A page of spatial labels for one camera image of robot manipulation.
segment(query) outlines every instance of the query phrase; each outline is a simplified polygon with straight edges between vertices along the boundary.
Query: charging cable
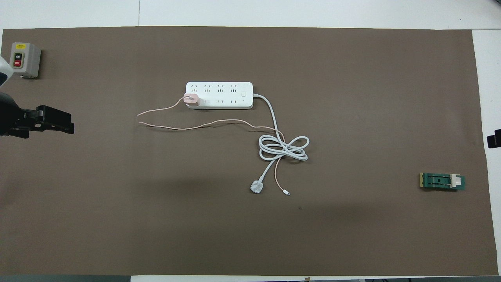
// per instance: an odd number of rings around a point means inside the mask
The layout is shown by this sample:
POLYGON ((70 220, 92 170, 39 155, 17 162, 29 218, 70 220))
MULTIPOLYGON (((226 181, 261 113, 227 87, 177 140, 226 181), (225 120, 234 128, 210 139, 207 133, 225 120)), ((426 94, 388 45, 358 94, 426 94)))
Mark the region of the charging cable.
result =
POLYGON ((178 128, 178 127, 170 127, 170 126, 163 126, 163 125, 154 125, 154 124, 149 124, 146 122, 139 121, 139 116, 149 113, 149 112, 154 112, 154 111, 161 111, 161 110, 168 110, 171 109, 175 106, 177 106, 181 100, 183 100, 185 103, 197 103, 198 102, 198 96, 196 94, 188 94, 186 93, 183 97, 181 97, 174 105, 167 107, 167 108, 161 108, 161 109, 154 109, 154 110, 148 110, 144 111, 136 116, 136 121, 140 124, 144 124, 147 126, 151 127, 159 127, 159 128, 166 128, 166 129, 172 129, 172 130, 190 130, 190 129, 196 129, 196 128, 201 128, 205 127, 217 122, 224 122, 224 121, 237 121, 237 122, 242 122, 244 124, 247 124, 250 127, 253 128, 266 128, 266 129, 271 129, 275 132, 276 136, 273 135, 268 135, 264 134, 261 137, 259 137, 259 156, 261 159, 270 162, 268 166, 266 167, 265 171, 263 174, 259 177, 258 180, 254 180, 250 186, 250 190, 253 191, 254 193, 258 194, 261 192, 263 189, 263 179, 265 178, 266 173, 270 168, 272 167, 273 164, 275 164, 275 182, 277 183, 277 186, 282 190, 282 192, 290 196, 291 194, 282 188, 280 186, 280 183, 277 178, 277 168, 279 165, 280 160, 282 157, 291 157, 293 159, 299 160, 299 161, 306 161, 308 159, 308 156, 306 155, 305 148, 308 146, 310 143, 310 139, 306 136, 298 136, 294 139, 292 139, 289 143, 286 143, 284 134, 278 130, 277 126, 277 119, 275 118, 275 112, 273 111, 273 107, 266 99, 266 97, 259 95, 259 94, 253 94, 254 98, 260 98, 266 102, 268 107, 270 108, 270 112, 272 114, 272 119, 273 119, 273 128, 269 126, 254 126, 250 123, 248 123, 245 120, 241 119, 219 119, 215 120, 212 122, 204 123, 202 125, 194 126, 194 127, 187 127, 187 128, 178 128), (303 140, 305 143, 302 146, 295 146, 293 145, 295 142, 298 142, 300 140, 303 140))

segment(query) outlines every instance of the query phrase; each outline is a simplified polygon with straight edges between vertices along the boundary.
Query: electrical outlet socket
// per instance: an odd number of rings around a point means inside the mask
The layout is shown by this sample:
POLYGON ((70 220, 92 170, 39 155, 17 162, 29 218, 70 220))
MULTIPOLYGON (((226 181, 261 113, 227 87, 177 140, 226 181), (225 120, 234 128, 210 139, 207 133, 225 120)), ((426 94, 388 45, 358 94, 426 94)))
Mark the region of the electrical outlet socket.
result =
POLYGON ((186 94, 198 95, 198 103, 186 105, 190 109, 250 109, 253 90, 250 82, 188 82, 186 94))

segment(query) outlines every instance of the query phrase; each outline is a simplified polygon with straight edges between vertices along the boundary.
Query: brown mat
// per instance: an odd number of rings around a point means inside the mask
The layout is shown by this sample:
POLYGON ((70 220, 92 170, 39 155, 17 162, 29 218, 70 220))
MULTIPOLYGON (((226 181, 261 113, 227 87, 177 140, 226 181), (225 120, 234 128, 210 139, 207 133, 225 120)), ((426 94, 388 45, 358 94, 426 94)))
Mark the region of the brown mat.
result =
MULTIPOLYGON (((39 80, 2 91, 73 115, 75 134, 0 142, 1 274, 494 275, 470 31, 124 27, 4 30, 42 49, 39 80), (135 115, 188 81, 250 81, 310 159, 260 195, 262 134, 169 131, 135 115), (461 192, 419 188, 459 173, 461 192)), ((173 110, 171 126, 251 110, 173 110)))

